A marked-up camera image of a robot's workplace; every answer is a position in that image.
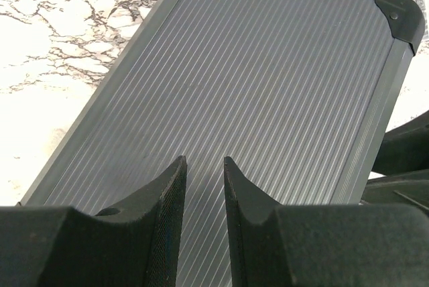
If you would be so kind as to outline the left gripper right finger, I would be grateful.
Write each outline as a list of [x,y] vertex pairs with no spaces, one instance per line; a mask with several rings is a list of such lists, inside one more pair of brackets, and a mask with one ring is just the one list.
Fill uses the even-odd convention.
[[405,204],[282,205],[224,160],[234,286],[427,286],[428,217]]

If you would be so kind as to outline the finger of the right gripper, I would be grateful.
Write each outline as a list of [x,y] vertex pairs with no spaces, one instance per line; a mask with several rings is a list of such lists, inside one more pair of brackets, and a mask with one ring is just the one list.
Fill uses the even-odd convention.
[[385,133],[371,171],[394,175],[428,169],[428,111]]
[[362,204],[407,204],[428,215],[428,169],[367,181]]

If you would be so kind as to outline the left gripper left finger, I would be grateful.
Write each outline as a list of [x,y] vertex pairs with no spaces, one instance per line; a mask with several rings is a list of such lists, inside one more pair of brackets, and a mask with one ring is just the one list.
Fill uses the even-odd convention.
[[1,209],[2,286],[174,286],[187,163],[94,216],[73,207]]

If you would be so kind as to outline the black foam-lined poker case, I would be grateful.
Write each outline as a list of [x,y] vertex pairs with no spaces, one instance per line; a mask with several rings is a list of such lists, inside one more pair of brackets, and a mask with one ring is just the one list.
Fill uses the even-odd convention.
[[413,0],[158,0],[22,202],[94,214],[183,155],[177,284],[230,286],[224,158],[357,203],[424,30]]

